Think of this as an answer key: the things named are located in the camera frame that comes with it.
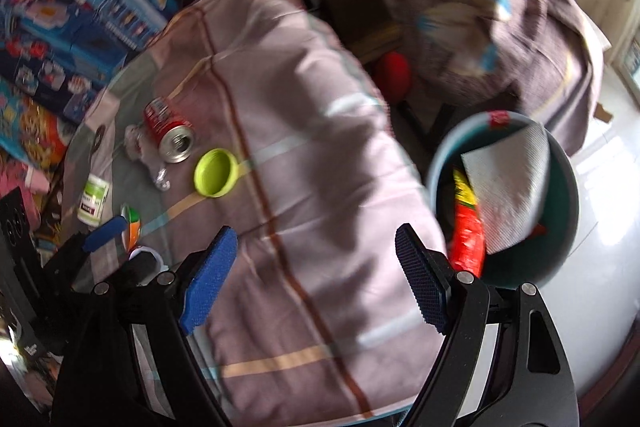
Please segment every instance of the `bowl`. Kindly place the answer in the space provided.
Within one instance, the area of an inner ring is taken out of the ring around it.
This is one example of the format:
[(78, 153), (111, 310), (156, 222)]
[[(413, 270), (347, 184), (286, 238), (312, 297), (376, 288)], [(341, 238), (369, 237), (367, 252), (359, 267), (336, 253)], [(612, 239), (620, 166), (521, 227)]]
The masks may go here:
[[(431, 210), (442, 222), (444, 205), (438, 202), (443, 185), (452, 182), (452, 166), (460, 155), (491, 145), (535, 123), (510, 111), (475, 114), (455, 126), (438, 147), (425, 178)], [(550, 149), (549, 186), (540, 223), (546, 233), (511, 248), (487, 255), (481, 279), (488, 285), (516, 289), (524, 282), (542, 286), (571, 253), (578, 228), (578, 186), (564, 150), (546, 132)]]

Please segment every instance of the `colorful toy packaging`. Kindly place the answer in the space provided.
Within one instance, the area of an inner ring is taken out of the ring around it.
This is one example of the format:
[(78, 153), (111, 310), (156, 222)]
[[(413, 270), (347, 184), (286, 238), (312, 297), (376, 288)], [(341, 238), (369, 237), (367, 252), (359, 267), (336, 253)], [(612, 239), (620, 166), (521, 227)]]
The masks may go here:
[(177, 9), (175, 0), (0, 0), (0, 74), (78, 124)]
[(51, 177), (75, 128), (0, 78), (0, 146)]
[(41, 171), (12, 158), (5, 150), (0, 149), (0, 198), (4, 198), (16, 187), (20, 188), (29, 227), (33, 232), (40, 226), (40, 208), (49, 192), (49, 180)]

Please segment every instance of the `blanket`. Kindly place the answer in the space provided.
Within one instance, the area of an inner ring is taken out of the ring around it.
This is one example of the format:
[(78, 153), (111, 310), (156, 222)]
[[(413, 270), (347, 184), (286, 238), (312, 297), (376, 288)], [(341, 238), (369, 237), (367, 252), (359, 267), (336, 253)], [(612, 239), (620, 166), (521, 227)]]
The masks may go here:
[(385, 1), (427, 95), (520, 112), (543, 123), (568, 155), (582, 147), (604, 65), (575, 0)]
[[(171, 189), (124, 151), (127, 125), (156, 96), (193, 124), (190, 157), (168, 166)], [(68, 149), (63, 237), (90, 172), (110, 182), (102, 220), (124, 203), (139, 243), (179, 263), (222, 225), (238, 258), (206, 324), (190, 338), (235, 426), (343, 425), (409, 406), (442, 343), (423, 322), (394, 251), (410, 223), (444, 251), (414, 166), (355, 58), (302, 0), (199, 0), (167, 26), (92, 106)], [(219, 199), (194, 190), (208, 150), (246, 173)], [(79, 291), (126, 258), (119, 242), (91, 256)], [(142, 328), (138, 358), (151, 406), (171, 416)]]

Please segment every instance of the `red ball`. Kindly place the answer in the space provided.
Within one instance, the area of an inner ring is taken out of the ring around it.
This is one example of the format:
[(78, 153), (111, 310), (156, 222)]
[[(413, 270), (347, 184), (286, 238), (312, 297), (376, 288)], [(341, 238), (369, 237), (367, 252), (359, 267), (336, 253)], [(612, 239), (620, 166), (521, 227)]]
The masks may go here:
[(412, 85), (409, 61), (398, 52), (383, 55), (374, 67), (373, 81), (390, 105), (402, 102)]

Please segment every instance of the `blue gripper pad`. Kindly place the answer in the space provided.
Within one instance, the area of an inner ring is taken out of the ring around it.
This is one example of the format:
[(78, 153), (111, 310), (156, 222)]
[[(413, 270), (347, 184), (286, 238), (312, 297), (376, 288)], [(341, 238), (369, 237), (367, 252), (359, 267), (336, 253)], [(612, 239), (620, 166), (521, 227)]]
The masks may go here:
[(229, 227), (223, 228), (209, 246), (206, 260), (184, 293), (184, 309), (179, 322), (186, 335), (204, 324), (236, 260), (236, 251), (238, 234)]
[(86, 236), (82, 249), (86, 253), (92, 253), (103, 247), (111, 239), (120, 237), (122, 232), (127, 229), (127, 220), (122, 216), (111, 217), (103, 225), (100, 225), (97, 229)]
[(410, 225), (402, 225), (396, 231), (396, 255), (414, 292), (422, 318), (427, 324), (436, 326), (438, 333), (446, 334), (449, 325), (446, 290), (422, 250), (425, 250), (424, 246)]

